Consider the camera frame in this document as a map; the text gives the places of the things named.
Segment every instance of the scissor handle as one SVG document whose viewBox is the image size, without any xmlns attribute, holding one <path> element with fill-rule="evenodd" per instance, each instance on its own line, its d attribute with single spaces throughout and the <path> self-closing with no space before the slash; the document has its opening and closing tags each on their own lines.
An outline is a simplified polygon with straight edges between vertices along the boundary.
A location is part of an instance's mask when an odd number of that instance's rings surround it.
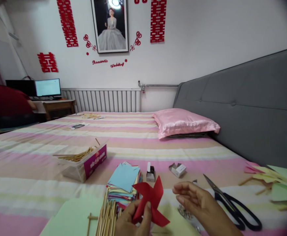
<svg viewBox="0 0 287 236">
<path fill-rule="evenodd" d="M 225 202 L 225 200 L 222 198 L 222 196 L 219 193 L 215 193 L 215 200 L 223 203 L 223 205 L 228 210 L 228 212 L 230 212 L 230 214 L 233 216 L 233 218 L 237 221 L 238 224 L 234 223 L 235 226 L 239 230 L 244 231 L 245 230 L 245 224 L 240 220 L 240 218 L 237 215 L 237 212 L 235 212 L 233 209 L 230 208 L 230 206 Z"/>
<path fill-rule="evenodd" d="M 229 205 L 223 200 L 222 196 L 218 193 L 215 194 L 215 198 L 223 203 L 223 205 L 227 208 L 227 210 L 231 213 L 231 215 L 236 219 L 237 222 L 239 222 L 239 225 L 236 225 L 239 230 L 245 230 L 245 225 L 252 231 L 261 231 L 262 230 L 262 223 L 261 221 L 255 216 L 253 212 L 251 212 L 250 209 L 248 209 L 243 203 L 241 203 L 236 198 L 228 195 L 227 193 L 223 193 L 223 195 L 229 200 L 229 202 L 232 204 L 232 207 L 235 209 L 235 212 L 229 207 Z M 248 220 L 244 217 L 244 215 L 238 210 L 238 208 L 233 204 L 236 203 L 239 206 L 241 206 L 257 223 L 257 225 L 252 225 L 248 222 Z"/>
</svg>

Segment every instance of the headboard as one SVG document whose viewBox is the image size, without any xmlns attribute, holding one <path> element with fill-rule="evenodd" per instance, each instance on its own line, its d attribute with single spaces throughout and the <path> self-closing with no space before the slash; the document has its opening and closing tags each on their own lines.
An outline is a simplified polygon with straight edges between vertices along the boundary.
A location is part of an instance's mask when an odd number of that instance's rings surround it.
<svg viewBox="0 0 287 236">
<path fill-rule="evenodd" d="M 217 122 L 213 138 L 242 157 L 287 168 L 287 50 L 181 83 L 173 107 Z"/>
</svg>

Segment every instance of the bride in white wedding dress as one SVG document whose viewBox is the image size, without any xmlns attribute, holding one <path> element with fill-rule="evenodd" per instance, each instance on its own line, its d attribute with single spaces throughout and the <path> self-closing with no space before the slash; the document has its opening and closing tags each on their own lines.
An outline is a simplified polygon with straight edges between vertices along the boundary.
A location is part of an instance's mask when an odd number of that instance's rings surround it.
<svg viewBox="0 0 287 236">
<path fill-rule="evenodd" d="M 110 8 L 110 18 L 107 19 L 105 26 L 107 29 L 103 30 L 98 37 L 100 50 L 119 50 L 126 49 L 126 39 L 121 32 L 116 29 L 117 20 L 114 17 L 114 9 Z"/>
</svg>

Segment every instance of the striped bedsheet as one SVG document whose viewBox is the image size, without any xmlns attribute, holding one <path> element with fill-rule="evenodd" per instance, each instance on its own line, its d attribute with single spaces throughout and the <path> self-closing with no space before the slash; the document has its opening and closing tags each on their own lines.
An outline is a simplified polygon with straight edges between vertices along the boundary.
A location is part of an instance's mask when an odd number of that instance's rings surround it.
<svg viewBox="0 0 287 236">
<path fill-rule="evenodd" d="M 287 211 L 278 211 L 269 195 L 255 195 L 263 188 L 261 183 L 250 181 L 238 186 L 249 175 L 243 172 L 245 160 L 229 149 L 210 138 L 158 140 L 152 113 L 98 114 L 106 118 L 65 117 L 0 135 L 0 236 L 39 235 L 68 199 L 90 192 L 103 195 L 114 169 L 125 160 L 139 165 L 143 173 L 151 162 L 164 187 L 161 204 L 178 206 L 171 189 L 182 180 L 197 179 L 201 187 L 213 193 L 204 173 L 262 221 L 261 232 L 247 229 L 244 235 L 287 234 Z M 81 122 L 89 125 L 69 128 Z M 63 177 L 51 154 L 68 145 L 87 146 L 89 136 L 109 138 L 108 158 L 81 184 Z M 187 167 L 182 179 L 169 171 L 173 162 Z M 206 235 L 195 219 L 193 224 Z"/>
</svg>

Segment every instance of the radiator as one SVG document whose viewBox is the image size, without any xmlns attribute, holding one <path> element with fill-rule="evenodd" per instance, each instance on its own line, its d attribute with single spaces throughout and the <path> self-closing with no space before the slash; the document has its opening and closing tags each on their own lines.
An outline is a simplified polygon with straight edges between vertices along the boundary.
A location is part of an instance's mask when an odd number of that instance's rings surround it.
<svg viewBox="0 0 287 236">
<path fill-rule="evenodd" d="M 76 112 L 137 112 L 141 110 L 140 91 L 140 88 L 62 88 L 61 95 L 76 100 Z"/>
</svg>

